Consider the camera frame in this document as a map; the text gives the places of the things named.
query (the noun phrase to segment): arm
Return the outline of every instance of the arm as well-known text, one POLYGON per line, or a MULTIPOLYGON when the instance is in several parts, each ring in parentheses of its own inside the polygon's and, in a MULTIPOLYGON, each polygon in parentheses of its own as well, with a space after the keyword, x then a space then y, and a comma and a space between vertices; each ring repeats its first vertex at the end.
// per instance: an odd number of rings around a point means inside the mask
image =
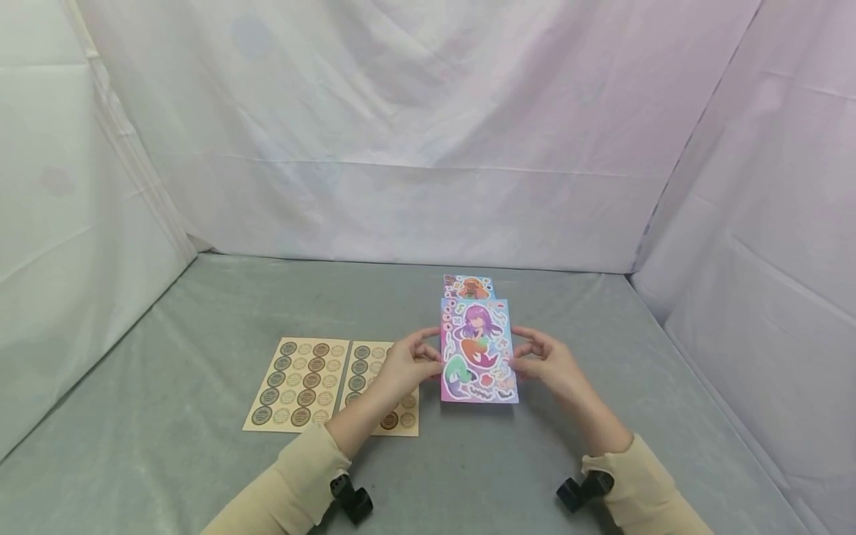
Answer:
POLYGON ((423 343, 439 328, 413 333, 393 345, 371 387, 333 416, 297 437, 279 458, 211 521, 202 535, 304 535, 333 502, 330 481, 398 401, 443 371, 436 349, 423 343))
POLYGON ((583 472, 599 470, 615 479, 604 501, 624 533, 712 535, 642 438, 600 399, 568 346, 525 327, 512 332, 529 342, 515 349, 511 367, 543 381, 582 431, 590 454, 583 458, 583 472), (537 358, 521 358, 528 354, 537 358))

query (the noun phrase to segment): sticker sheet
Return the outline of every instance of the sticker sheet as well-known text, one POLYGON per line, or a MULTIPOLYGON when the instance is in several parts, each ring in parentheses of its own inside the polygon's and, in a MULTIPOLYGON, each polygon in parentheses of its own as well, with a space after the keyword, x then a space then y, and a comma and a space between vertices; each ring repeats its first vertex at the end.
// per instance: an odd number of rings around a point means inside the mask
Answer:
POLYGON ((446 299, 496 299, 489 276, 443 275, 446 299))
POLYGON ((301 433, 333 415, 348 340, 292 338, 279 341, 265 380, 244 421, 244 431, 301 433))
POLYGON ((443 299, 441 399, 517 403, 508 301, 443 299))
MULTIPOLYGON (((348 374, 345 388, 339 400, 337 410, 360 397, 372 385, 380 372, 386 352, 392 342, 354 342, 348 359, 348 374)), ((419 388, 399 401, 398 407, 387 414, 372 433, 381 437, 418 437, 419 436, 419 388)))

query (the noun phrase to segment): gray table surface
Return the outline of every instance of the gray table surface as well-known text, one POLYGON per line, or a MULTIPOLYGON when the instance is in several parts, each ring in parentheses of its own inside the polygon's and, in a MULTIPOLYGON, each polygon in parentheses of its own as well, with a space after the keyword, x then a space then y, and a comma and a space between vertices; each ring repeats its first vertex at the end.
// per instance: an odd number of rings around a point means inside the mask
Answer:
MULTIPOLYGON (((512 321, 569 343, 716 533, 803 533, 623 276, 202 255, 0 465, 4 533, 199 532, 295 435, 242 432, 281 336, 394 340, 436 324, 443 273, 493 276, 512 321)), ((374 437, 352 475, 375 512, 317 532, 614 532, 567 514, 584 453, 536 383, 518 406, 441 404, 418 438, 374 437)))

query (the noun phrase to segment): hand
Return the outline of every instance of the hand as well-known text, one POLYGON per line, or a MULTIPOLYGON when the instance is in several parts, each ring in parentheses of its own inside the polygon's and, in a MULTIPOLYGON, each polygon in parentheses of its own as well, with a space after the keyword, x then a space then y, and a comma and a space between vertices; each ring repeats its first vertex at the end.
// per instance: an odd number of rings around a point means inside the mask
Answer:
POLYGON ((515 326, 511 332, 528 339, 514 349, 514 358, 508 363, 513 370, 542 381, 566 408, 597 396, 567 345, 528 327, 515 326), (529 354, 537 358, 523 358, 529 354))
POLYGON ((440 353, 424 342, 440 334, 439 327, 417 330, 389 349, 383 367, 372 383, 372 389, 390 396, 397 403, 428 377, 443 372, 440 353))

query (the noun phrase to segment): photo studio tent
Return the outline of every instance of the photo studio tent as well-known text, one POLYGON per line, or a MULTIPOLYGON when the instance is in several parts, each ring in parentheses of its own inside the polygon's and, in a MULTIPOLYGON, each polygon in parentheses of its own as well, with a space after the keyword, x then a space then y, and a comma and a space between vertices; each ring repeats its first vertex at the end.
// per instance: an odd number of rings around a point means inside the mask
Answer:
POLYGON ((0 4, 0 510, 214 251, 626 274, 794 532, 856 532, 854 27, 853 0, 0 4))

